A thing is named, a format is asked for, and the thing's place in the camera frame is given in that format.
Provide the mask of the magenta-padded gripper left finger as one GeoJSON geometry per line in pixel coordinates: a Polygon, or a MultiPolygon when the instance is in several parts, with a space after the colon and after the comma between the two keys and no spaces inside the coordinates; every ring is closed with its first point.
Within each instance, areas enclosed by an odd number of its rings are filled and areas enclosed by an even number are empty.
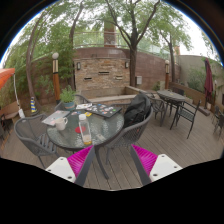
{"type": "Polygon", "coordinates": [[[70,157],[59,157],[46,171],[68,180],[76,185],[83,186],[95,156],[95,148],[90,145],[70,157]]]}

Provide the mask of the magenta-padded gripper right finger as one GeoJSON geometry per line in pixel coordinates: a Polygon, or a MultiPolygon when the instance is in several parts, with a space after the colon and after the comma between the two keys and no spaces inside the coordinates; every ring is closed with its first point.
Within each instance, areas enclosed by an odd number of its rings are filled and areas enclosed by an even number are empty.
{"type": "Polygon", "coordinates": [[[131,145],[130,154],[143,186],[182,169],[166,154],[156,155],[137,145],[131,145]]]}

